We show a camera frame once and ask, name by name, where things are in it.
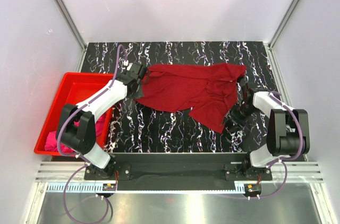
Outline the dark red t shirt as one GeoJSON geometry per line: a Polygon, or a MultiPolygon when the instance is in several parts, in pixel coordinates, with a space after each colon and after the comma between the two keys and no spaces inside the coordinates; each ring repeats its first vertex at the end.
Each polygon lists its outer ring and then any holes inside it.
{"type": "Polygon", "coordinates": [[[230,63],[156,64],[149,68],[149,80],[135,100],[157,111],[189,109],[194,120],[222,133],[224,116],[237,101],[237,81],[246,70],[244,65],[230,63]]]}

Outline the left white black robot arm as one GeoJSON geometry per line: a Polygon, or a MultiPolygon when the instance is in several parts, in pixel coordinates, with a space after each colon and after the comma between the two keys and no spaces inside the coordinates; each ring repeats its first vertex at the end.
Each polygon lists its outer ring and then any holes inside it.
{"type": "Polygon", "coordinates": [[[137,93],[141,81],[138,75],[119,74],[90,98],[76,105],[66,104],[56,132],[58,152],[68,156],[61,150],[61,144],[71,148],[93,164],[102,179],[110,179],[115,167],[109,163],[110,155],[96,142],[96,122],[111,106],[137,93]]]}

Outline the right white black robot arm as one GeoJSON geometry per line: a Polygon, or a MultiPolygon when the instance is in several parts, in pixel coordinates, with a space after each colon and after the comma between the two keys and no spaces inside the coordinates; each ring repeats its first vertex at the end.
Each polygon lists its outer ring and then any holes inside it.
{"type": "Polygon", "coordinates": [[[266,144],[247,154],[241,173],[254,179],[260,168],[268,168],[279,161],[293,161],[310,151],[308,113],[304,109],[288,106],[279,99],[280,94],[264,88],[241,87],[243,99],[225,115],[224,130],[235,133],[245,128],[249,117],[262,113],[269,118],[266,144]]]}

